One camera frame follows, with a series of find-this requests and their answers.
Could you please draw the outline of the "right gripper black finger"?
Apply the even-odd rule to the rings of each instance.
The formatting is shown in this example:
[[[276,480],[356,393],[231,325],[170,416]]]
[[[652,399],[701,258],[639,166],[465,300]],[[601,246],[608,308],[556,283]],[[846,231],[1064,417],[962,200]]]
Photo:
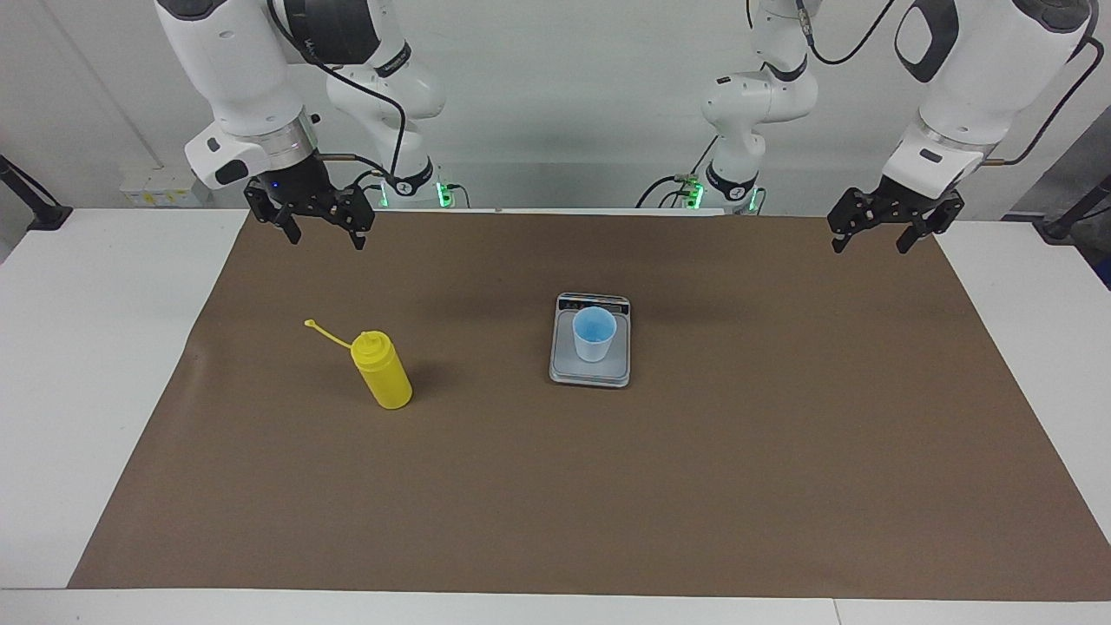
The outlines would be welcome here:
[[[376,211],[358,185],[334,189],[330,206],[330,224],[346,230],[356,250],[366,249],[366,234],[373,226]]]
[[[290,244],[297,245],[302,236],[302,231],[298,226],[290,206],[274,203],[273,198],[267,194],[266,187],[260,181],[248,181],[246,185],[246,201],[256,221],[260,224],[270,224],[286,234]]]

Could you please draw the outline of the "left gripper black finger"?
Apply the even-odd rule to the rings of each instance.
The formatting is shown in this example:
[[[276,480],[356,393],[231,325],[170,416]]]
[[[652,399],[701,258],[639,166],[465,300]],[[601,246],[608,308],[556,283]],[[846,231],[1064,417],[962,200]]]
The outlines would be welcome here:
[[[955,218],[959,216],[964,206],[963,198],[959,193],[947,193],[939,199],[941,203],[929,219],[905,222],[908,226],[895,242],[897,251],[900,254],[908,253],[921,239],[944,234],[949,226],[955,222]]]
[[[874,210],[875,198],[858,188],[849,188],[829,211],[825,221],[830,228],[833,252],[841,254],[852,236],[882,224]]]

